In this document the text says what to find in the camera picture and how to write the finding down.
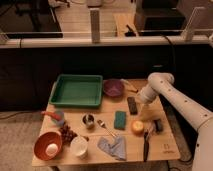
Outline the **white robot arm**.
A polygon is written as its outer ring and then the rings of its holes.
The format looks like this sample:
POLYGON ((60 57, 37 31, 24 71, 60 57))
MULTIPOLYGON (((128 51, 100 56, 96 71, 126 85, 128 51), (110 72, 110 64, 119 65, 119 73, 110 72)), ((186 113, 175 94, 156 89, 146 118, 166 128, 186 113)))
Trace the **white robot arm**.
POLYGON ((138 92, 143 104, 162 95, 197 131, 192 171, 213 171, 213 112, 173 87, 171 73, 151 73, 148 83, 138 92))

